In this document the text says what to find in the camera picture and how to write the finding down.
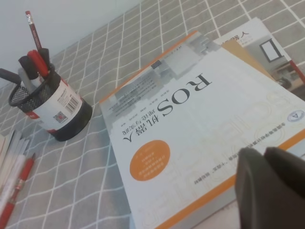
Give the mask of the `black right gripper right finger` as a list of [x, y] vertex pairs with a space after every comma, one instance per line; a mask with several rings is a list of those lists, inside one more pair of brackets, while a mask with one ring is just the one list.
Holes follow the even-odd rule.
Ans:
[[277, 147], [268, 147], [264, 157], [279, 178], [304, 198], [305, 161]]

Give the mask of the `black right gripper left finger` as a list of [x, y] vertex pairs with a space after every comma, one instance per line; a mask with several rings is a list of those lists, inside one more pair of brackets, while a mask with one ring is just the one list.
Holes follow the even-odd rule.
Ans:
[[305, 198], [289, 188], [264, 154], [253, 148], [238, 153], [235, 193], [243, 229], [305, 227]]

